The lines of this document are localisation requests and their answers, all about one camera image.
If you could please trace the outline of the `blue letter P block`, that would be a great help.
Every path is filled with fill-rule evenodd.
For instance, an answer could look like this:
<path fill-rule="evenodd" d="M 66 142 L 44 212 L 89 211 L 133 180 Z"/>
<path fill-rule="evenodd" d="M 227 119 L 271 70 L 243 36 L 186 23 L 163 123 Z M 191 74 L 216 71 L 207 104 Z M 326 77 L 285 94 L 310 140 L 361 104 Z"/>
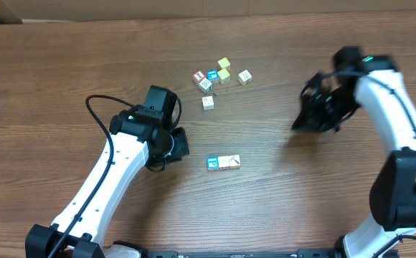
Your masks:
<path fill-rule="evenodd" d="M 219 169 L 218 157 L 208 157 L 207 158 L 207 170 L 216 171 L 218 169 Z"/>

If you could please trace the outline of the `natural block letter B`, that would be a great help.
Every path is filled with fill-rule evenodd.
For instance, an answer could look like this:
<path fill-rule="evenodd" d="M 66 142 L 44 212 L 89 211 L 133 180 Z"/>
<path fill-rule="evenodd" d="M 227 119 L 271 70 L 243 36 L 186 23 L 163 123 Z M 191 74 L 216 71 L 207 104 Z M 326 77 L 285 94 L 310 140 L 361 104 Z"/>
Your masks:
<path fill-rule="evenodd" d="M 230 168 L 229 156 L 219 156 L 218 157 L 218 169 L 228 170 L 229 168 Z"/>

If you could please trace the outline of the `wood block red side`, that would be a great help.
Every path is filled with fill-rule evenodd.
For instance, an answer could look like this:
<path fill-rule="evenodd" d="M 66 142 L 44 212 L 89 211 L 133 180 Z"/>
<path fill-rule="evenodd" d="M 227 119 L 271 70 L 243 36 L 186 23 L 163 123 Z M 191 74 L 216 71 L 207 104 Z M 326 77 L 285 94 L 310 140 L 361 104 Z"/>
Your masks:
<path fill-rule="evenodd" d="M 212 96 L 206 96 L 202 98 L 202 105 L 204 111 L 213 110 L 214 109 L 214 99 Z"/>

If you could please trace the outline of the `natural block number 4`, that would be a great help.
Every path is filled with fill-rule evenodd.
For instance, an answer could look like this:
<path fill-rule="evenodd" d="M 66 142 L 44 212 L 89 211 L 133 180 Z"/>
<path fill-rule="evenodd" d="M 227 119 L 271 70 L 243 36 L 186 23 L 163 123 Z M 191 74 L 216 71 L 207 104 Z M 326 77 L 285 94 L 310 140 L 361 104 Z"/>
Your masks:
<path fill-rule="evenodd" d="M 230 169 L 239 169 L 241 168 L 241 160 L 239 155 L 229 156 L 229 167 Z"/>

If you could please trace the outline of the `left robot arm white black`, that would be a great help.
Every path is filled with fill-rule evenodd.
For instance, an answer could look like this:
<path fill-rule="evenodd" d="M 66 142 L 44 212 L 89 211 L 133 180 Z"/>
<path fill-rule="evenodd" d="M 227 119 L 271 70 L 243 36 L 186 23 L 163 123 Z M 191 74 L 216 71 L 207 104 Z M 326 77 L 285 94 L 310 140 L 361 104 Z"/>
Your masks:
<path fill-rule="evenodd" d="M 169 89 L 152 85 L 142 105 L 129 104 L 100 127 L 105 147 L 70 204 L 50 226 L 35 224 L 25 239 L 27 257 L 147 257 L 130 242 L 103 246 L 115 210 L 142 168 L 163 171 L 189 155 L 185 130 L 174 111 L 181 100 Z"/>

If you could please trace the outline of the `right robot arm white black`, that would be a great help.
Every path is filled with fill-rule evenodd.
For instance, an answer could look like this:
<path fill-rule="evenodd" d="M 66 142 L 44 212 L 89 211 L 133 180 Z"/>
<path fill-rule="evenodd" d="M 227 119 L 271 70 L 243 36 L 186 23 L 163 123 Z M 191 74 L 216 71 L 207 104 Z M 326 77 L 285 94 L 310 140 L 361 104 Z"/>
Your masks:
<path fill-rule="evenodd" d="M 317 72 L 300 93 L 294 131 L 339 131 L 359 108 L 383 142 L 386 161 L 369 192 L 369 216 L 332 249 L 300 249 L 299 257 L 398 257 L 394 245 L 416 241 L 416 108 L 402 73 L 388 55 L 342 47 L 334 70 Z"/>

